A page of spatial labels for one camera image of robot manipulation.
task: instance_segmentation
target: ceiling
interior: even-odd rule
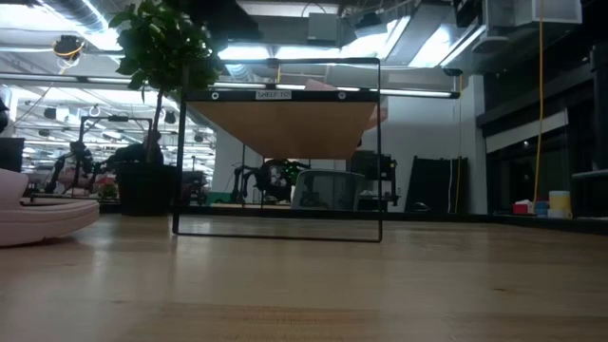
[[[84,36],[88,40],[82,57],[78,64],[66,70],[66,75],[97,76],[97,77],[123,77],[115,72],[120,58],[120,49],[116,47],[116,32],[108,29],[100,34],[92,34],[79,23],[59,18],[57,12],[42,7],[26,7],[16,5],[2,5],[0,0],[0,72],[19,72],[34,74],[57,74],[65,62],[58,60],[52,53],[53,42],[63,34]],[[107,20],[112,12],[124,8],[131,0],[89,0],[102,17]],[[509,47],[493,54],[480,55],[473,53],[471,47],[483,38],[475,35],[484,28],[483,23],[474,21],[469,28],[458,28],[455,24],[455,15],[452,6],[441,0],[415,0],[415,1],[380,1],[380,0],[324,0],[321,3],[293,2],[286,0],[263,1],[244,0],[240,5],[247,10],[258,22],[260,30],[265,36],[261,42],[238,42],[229,46],[233,57],[242,59],[243,56],[252,56],[253,51],[261,53],[257,58],[338,58],[346,56],[380,56],[382,57],[381,87],[423,89],[429,91],[451,91],[454,87],[453,77],[448,77],[439,67],[458,67],[465,72],[488,72],[503,70],[512,66],[518,58],[533,53],[538,46],[530,37],[537,34],[534,26],[513,28],[500,31],[489,29],[484,35],[503,33],[510,38]],[[379,17],[383,25],[387,26],[387,33],[376,34],[366,38],[356,39],[353,24],[364,13],[380,10]],[[311,13],[336,13],[338,21],[338,36],[334,47],[319,46],[316,41],[308,39],[309,19]],[[558,39],[564,28],[550,29],[551,39]],[[464,41],[469,46],[456,54],[452,62],[442,64],[450,54],[458,50]],[[237,70],[227,67],[221,75],[221,81],[228,82],[262,82],[273,83],[278,81],[276,69],[266,66],[247,66]],[[344,66],[344,65],[289,65],[281,68],[280,82],[283,84],[304,85],[310,79],[321,81],[333,86],[376,87],[377,74],[373,66]],[[18,116],[29,109],[27,101],[36,101],[48,88],[47,84],[23,85],[14,83],[15,91],[23,98],[19,100]],[[146,103],[142,103],[139,92],[127,91],[125,86],[112,89],[82,89],[79,87],[53,88],[49,91],[41,105],[63,105],[70,112],[87,111],[97,105],[106,113],[128,113],[131,117],[152,118],[154,115],[153,93],[146,96]],[[177,109],[175,103],[165,99],[167,107]],[[73,140],[78,127],[77,122],[56,123],[44,118],[44,107],[36,108],[29,114],[30,117],[19,123],[20,135],[28,139],[41,140],[35,129],[26,128],[37,124],[56,126],[51,136],[63,141]],[[197,120],[198,113],[190,113],[188,121],[188,136],[186,140],[194,140],[194,130],[205,131],[214,128],[208,122]],[[129,131],[129,137],[140,140],[143,136],[135,123],[102,123],[107,130]],[[163,144],[173,144],[170,131],[177,130],[175,125],[166,126],[167,135]],[[91,129],[86,135],[88,142],[101,142],[104,138],[103,129]],[[208,143],[214,147],[215,138],[211,131],[208,134]],[[206,170],[213,168],[208,161],[208,154],[204,150],[199,154],[201,165]]]

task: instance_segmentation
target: wall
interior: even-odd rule
[[[404,211],[414,156],[458,156],[455,104],[456,101],[445,99],[389,97],[389,118],[382,123],[382,153],[397,161],[396,187],[402,196],[397,206],[389,206],[390,212]],[[375,151],[376,137],[377,129],[365,132],[359,149]],[[389,186],[385,182],[383,192],[390,190]]]
[[[216,165],[213,172],[211,191],[231,193],[235,184],[234,171],[242,163],[243,144],[221,128],[217,130]],[[262,158],[251,148],[245,147],[245,165],[258,167]],[[247,202],[257,199],[258,191],[254,191],[256,180],[251,177],[247,185]]]
[[[469,213],[487,214],[487,183],[485,176],[485,139],[476,119],[485,112],[484,77],[473,75],[461,95],[460,139],[463,157],[469,165]]]

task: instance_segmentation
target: fluorescent light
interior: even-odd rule
[[[458,55],[460,55],[461,53],[463,53],[463,51],[466,48],[468,48],[468,46],[470,46],[471,44],[473,44],[473,42],[480,35],[482,35],[482,33],[485,32],[485,29],[486,29],[485,25],[481,25],[479,28],[477,28],[477,30],[475,32],[473,32],[473,34],[471,34],[470,37],[468,37],[462,44],[460,44],[458,47],[456,47],[456,49],[454,49],[453,51],[451,51],[448,54],[448,56],[440,63],[440,66],[442,66],[442,67],[447,66],[451,61],[454,60],[454,58],[458,57]]]
[[[344,91],[359,91],[361,90],[360,88],[355,88],[355,87],[350,87],[350,86],[339,86],[338,90],[344,90]]]
[[[384,46],[380,48],[378,54],[376,54],[377,58],[386,59],[387,57],[389,57],[390,52],[399,41],[399,38],[401,38],[403,31],[406,30],[406,27],[409,24],[409,19],[411,19],[411,17],[406,16],[399,19],[396,25],[392,24],[394,21],[387,24],[387,28],[389,28],[390,32],[389,38],[387,39],[387,42],[384,44]]]
[[[427,91],[427,90],[406,90],[406,89],[380,89],[381,95],[392,96],[415,96],[415,97],[436,97],[450,98],[452,93],[447,91]]]
[[[27,29],[32,31],[70,32],[74,27],[58,16],[40,7],[0,5],[2,29]]]
[[[47,141],[28,141],[28,140],[26,140],[26,144],[69,146],[69,142],[47,142]]]
[[[266,85],[244,84],[244,83],[233,83],[233,82],[215,82],[213,85],[211,85],[211,87],[265,89]]]
[[[444,26],[437,28],[420,48],[409,67],[437,67],[449,53],[449,31]]]
[[[212,149],[207,146],[185,146],[183,149],[188,151],[212,151]]]
[[[222,60],[255,60],[270,58],[270,52],[261,46],[231,46],[218,53]]]
[[[91,127],[95,127],[95,128],[100,128],[100,129],[107,129],[107,127],[105,127],[104,125],[102,125],[101,123],[94,123],[92,122],[92,120],[87,120],[86,124],[90,125]]]
[[[106,143],[106,142],[85,142],[85,145],[87,147],[90,146],[97,146],[97,147],[125,147],[125,146],[129,146],[128,143]]]
[[[338,58],[340,50],[334,47],[280,47],[275,57],[278,59]]]
[[[130,79],[125,78],[88,77],[87,79],[92,83],[103,83],[113,85],[128,85],[131,83]]]
[[[305,2],[301,3],[282,3],[282,2],[260,2],[260,1],[237,1],[249,15],[267,15],[267,16],[282,16],[282,17],[308,17],[310,13],[328,13],[337,14],[338,5],[323,4],[323,9],[319,6],[310,4],[307,6]]]
[[[20,74],[0,72],[0,79],[20,80],[20,81],[38,81],[38,82],[77,82],[78,79],[73,76],[63,75],[39,75],[39,74]]]
[[[284,90],[304,90],[305,87],[305,85],[276,85],[277,89]]]
[[[352,43],[343,46],[340,49],[340,57],[372,57],[378,53],[378,50],[387,41],[388,33],[377,33],[361,38],[357,38]]]
[[[123,135],[121,133],[112,132],[112,131],[104,131],[104,132],[102,132],[102,134],[104,134],[110,138],[114,138],[114,139],[121,139],[123,137]]]

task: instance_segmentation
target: metal rod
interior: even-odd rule
[[[351,58],[298,58],[298,59],[257,59],[257,60],[226,60],[222,61],[225,65],[266,65],[278,66],[279,64],[358,64],[358,65],[377,65],[380,66],[380,60],[370,57],[351,57]],[[201,63],[202,66],[208,67],[208,63]]]
[[[268,235],[251,235],[251,234],[204,234],[204,233],[176,233],[182,237],[208,237],[208,238],[270,238],[283,240],[300,240],[300,241],[327,241],[327,242],[366,242],[377,243],[375,238],[342,238],[342,237],[285,237],[285,236],[268,236]]]
[[[380,65],[378,65],[378,105],[376,106],[376,124],[378,125],[377,129],[377,137],[376,137],[376,148],[378,152],[378,242],[382,241],[384,232],[383,232],[383,222],[382,222],[382,118],[380,109],[381,105],[381,96],[380,96],[380,87],[382,86],[382,71],[380,69]]]
[[[241,154],[241,158],[240,158],[240,166],[245,166],[245,143],[243,144],[243,152]],[[240,187],[238,189],[240,189],[240,194],[238,194],[239,197],[243,196],[243,187],[245,185],[245,170],[243,169],[243,172],[240,174]],[[240,204],[241,208],[245,209],[245,198],[242,199],[243,202]]]
[[[173,234],[180,233],[180,198],[181,198],[181,177],[183,173],[183,150],[186,138],[186,111],[187,104],[185,97],[183,96],[186,89],[188,89],[189,82],[189,65],[187,63],[182,64],[181,71],[181,98],[180,98],[180,127],[178,129],[178,160],[177,170],[175,173],[175,188],[173,192]]]

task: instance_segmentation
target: person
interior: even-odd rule
[[[152,143],[150,148],[150,162],[162,165],[164,163],[164,156],[162,155],[161,147],[159,146],[159,140],[162,135],[159,131],[152,131],[150,133],[150,139],[146,135],[143,137],[143,142],[132,143],[127,147],[121,147],[114,152],[114,155],[110,156],[105,163],[108,168],[113,169],[113,164],[116,162],[147,162],[147,151],[148,143]]]

